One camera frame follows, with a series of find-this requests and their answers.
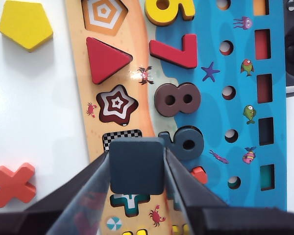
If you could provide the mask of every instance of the beach ball illustration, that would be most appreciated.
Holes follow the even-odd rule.
[[[122,227],[122,221],[117,217],[111,217],[107,221],[107,227],[112,231],[119,230]]]

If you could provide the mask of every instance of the yellow shape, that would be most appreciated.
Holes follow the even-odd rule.
[[[148,235],[148,233],[145,229],[140,229],[137,231],[136,235]]]
[[[176,225],[172,226],[172,234],[173,235],[180,235],[180,231],[178,229],[178,226],[176,226]]]
[[[0,32],[30,52],[53,36],[40,3],[11,0],[4,3]]]
[[[175,20],[179,5],[183,8],[183,19],[191,21],[196,12],[193,0],[146,0],[145,13],[153,24],[167,26]]]
[[[188,227],[188,224],[183,225],[183,235],[189,235],[190,234],[190,228]]]
[[[267,15],[267,0],[254,0],[254,15],[255,16],[264,16]]]

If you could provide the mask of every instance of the small red block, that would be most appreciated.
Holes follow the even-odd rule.
[[[86,39],[93,83],[100,84],[128,65],[133,57],[95,38]]]
[[[202,167],[195,167],[191,174],[202,184],[208,183],[208,176]]]
[[[166,45],[157,40],[149,42],[150,54],[186,69],[197,67],[197,36],[185,34],[182,38],[182,50]]]
[[[28,181],[34,173],[35,168],[29,163],[22,164],[16,172],[0,166],[0,208],[14,197],[24,203],[33,199],[36,187]]]

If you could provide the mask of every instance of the circular hole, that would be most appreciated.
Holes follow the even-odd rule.
[[[231,0],[217,0],[217,6],[220,10],[227,10],[231,5]]]
[[[166,10],[170,5],[170,2],[169,0],[158,0],[157,1],[157,7],[160,9],[160,10]]]
[[[192,102],[193,97],[192,97],[190,94],[186,94],[186,95],[183,97],[183,100],[184,100],[184,103],[189,104],[189,103]]]
[[[230,41],[223,41],[220,44],[219,50],[222,55],[230,55],[234,50],[233,43],[231,43]]]
[[[241,179],[238,176],[232,176],[227,181],[227,185],[230,189],[238,189],[241,186]]]
[[[222,96],[226,100],[232,100],[236,95],[236,90],[232,86],[226,86],[222,91]]]
[[[234,143],[239,138],[239,133],[236,130],[231,129],[225,133],[224,137],[229,143]]]
[[[166,104],[173,105],[175,103],[175,98],[173,95],[169,95],[166,97]]]
[[[194,141],[188,140],[188,141],[185,141],[183,143],[183,148],[186,149],[186,150],[190,150],[190,149],[192,149],[194,147],[195,147],[195,142]]]

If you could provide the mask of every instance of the yellow pentagon block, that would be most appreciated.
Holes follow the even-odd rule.
[[[12,0],[4,3],[0,32],[30,52],[53,36],[40,3]]]

